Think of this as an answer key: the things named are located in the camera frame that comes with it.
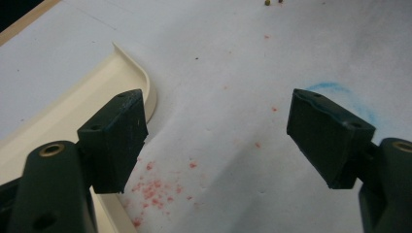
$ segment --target red speck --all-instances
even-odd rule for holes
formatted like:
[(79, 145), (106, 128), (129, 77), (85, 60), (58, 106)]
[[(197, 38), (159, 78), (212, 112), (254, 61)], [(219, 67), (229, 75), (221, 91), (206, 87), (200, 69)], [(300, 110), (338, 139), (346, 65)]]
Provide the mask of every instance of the red speck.
[(178, 185), (178, 186), (176, 187), (176, 193), (181, 193), (182, 190), (183, 190), (183, 187), (182, 187), (181, 185)]
[(142, 187), (141, 183), (137, 183), (136, 185), (133, 186), (133, 188), (131, 189), (131, 191), (140, 191), (140, 188)]
[(154, 181), (154, 186), (155, 187), (161, 187), (161, 180), (155, 180)]
[(152, 205), (157, 206), (160, 210), (163, 208), (164, 204), (158, 199), (152, 199)]
[(152, 170), (154, 168), (154, 164), (155, 164), (154, 162), (149, 162), (148, 165), (146, 166), (146, 169), (148, 171)]
[(136, 217), (136, 218), (134, 218), (133, 219), (133, 225), (134, 225), (134, 227), (139, 227), (141, 224), (142, 224), (142, 219), (140, 218), (140, 217)]
[(148, 185), (143, 188), (143, 195), (145, 195), (145, 200), (148, 200), (155, 196), (155, 190), (153, 185)]
[(193, 169), (193, 168), (197, 167), (197, 163), (195, 161), (192, 161), (189, 166), (190, 166), (191, 169)]

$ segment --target blue ink smudge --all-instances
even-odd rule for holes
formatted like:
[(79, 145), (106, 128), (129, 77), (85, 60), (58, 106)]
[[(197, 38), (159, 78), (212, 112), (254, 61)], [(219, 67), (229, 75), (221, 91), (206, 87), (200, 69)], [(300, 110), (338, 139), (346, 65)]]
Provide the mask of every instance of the blue ink smudge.
[(360, 103), (359, 98), (357, 98), (350, 89), (342, 86), (339, 83), (317, 83), (305, 89), (310, 91), (327, 91), (331, 93), (343, 93), (359, 117), (366, 119), (366, 121), (368, 121), (371, 124), (376, 124), (376, 116), (373, 113), (373, 111), (367, 108), (364, 104)]
[(314, 84), (306, 88), (306, 90), (310, 90), (310, 91), (315, 91), (319, 89), (332, 89), (336, 91), (342, 91), (345, 93), (351, 92), (348, 88), (343, 87), (339, 83), (318, 83), (318, 84)]

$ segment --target blue mark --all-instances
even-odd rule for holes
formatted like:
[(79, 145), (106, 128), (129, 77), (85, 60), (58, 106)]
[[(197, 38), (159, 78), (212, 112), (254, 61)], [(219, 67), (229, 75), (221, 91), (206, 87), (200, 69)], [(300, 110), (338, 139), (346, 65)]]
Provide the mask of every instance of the blue mark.
[[(326, 93), (325, 96), (331, 99), (332, 101), (334, 100), (331, 98), (330, 95), (343, 94), (343, 98), (341, 98), (340, 101), (346, 101), (347, 104), (356, 112), (356, 115), (365, 119), (370, 124), (375, 125), (377, 123), (376, 116), (373, 113), (373, 111), (370, 110), (364, 104), (362, 104), (360, 99), (357, 98), (356, 95), (349, 88), (342, 86), (340, 83), (334, 83), (334, 82), (317, 83), (305, 89), (310, 90), (310, 91), (320, 91), (320, 92)], [(343, 106), (344, 103), (337, 102), (337, 104)]]
[(345, 93), (351, 92), (348, 88), (343, 87), (339, 83), (318, 83), (318, 84), (314, 84), (306, 88), (306, 90), (310, 90), (310, 91), (316, 91), (319, 89), (331, 89), (335, 91), (342, 91)]

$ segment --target screw hole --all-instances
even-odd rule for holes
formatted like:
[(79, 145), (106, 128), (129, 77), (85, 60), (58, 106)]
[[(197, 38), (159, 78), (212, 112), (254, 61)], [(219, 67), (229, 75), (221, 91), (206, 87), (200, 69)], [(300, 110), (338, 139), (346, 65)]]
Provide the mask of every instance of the screw hole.
[(102, 126), (100, 124), (95, 124), (95, 125), (90, 127), (91, 130), (99, 130), (101, 128), (102, 128)]
[(45, 230), (57, 222), (57, 215), (54, 213), (45, 213), (39, 216), (33, 223), (33, 229), (42, 231)]
[(64, 150), (63, 144), (51, 144), (39, 151), (39, 155), (42, 157), (49, 157), (56, 155)]
[(394, 147), (405, 152), (412, 152), (412, 144), (404, 142), (394, 142)]

